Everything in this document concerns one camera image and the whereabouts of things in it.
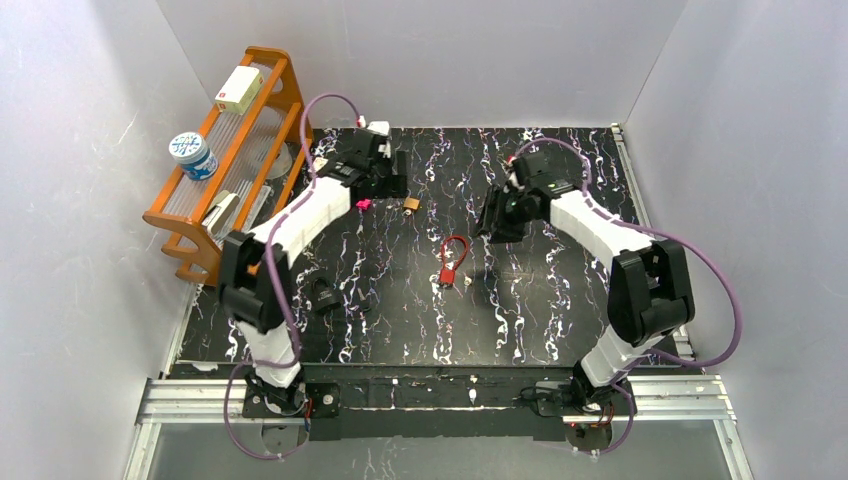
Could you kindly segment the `brass padlock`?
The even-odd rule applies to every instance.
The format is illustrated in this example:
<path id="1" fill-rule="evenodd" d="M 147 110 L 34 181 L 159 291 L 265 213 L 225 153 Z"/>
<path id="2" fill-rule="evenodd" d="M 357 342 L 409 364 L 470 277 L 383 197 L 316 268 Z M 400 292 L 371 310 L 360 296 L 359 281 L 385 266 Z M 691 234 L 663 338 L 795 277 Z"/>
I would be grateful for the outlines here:
<path id="1" fill-rule="evenodd" d="M 421 201 L 418 198 L 407 197 L 402 205 L 402 211 L 405 216 L 411 216 L 420 208 Z"/>

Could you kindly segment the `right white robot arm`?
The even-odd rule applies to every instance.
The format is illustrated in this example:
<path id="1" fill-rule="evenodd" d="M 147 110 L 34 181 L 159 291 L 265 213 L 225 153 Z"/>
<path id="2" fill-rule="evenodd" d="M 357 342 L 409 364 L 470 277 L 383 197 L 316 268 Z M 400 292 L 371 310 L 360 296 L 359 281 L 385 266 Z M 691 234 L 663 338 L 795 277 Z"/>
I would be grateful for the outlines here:
<path id="1" fill-rule="evenodd" d="M 568 386 L 555 394 L 571 408 L 602 405 L 637 360 L 694 318 L 684 247 L 615 224 L 541 152 L 514 156 L 507 171 L 503 185 L 487 190 L 476 235 L 495 244 L 520 242 L 528 223 L 544 221 L 576 240 L 609 273 L 608 325 L 575 364 Z"/>

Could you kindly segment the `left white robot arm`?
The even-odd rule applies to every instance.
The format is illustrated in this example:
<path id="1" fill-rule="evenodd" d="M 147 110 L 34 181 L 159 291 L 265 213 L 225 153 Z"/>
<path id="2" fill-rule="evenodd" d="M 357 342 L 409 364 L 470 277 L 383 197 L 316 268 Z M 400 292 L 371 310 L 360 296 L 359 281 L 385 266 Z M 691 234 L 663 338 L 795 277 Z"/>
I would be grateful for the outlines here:
<path id="1" fill-rule="evenodd" d="M 358 202 L 408 192 L 406 154 L 393 152 L 386 121 L 355 129 L 348 150 L 313 166 L 315 180 L 291 204 L 252 230 L 225 237 L 216 287 L 219 305 L 251 353 L 248 387 L 283 415 L 297 415 L 307 404 L 297 384 L 302 346 L 290 292 L 295 261 Z"/>

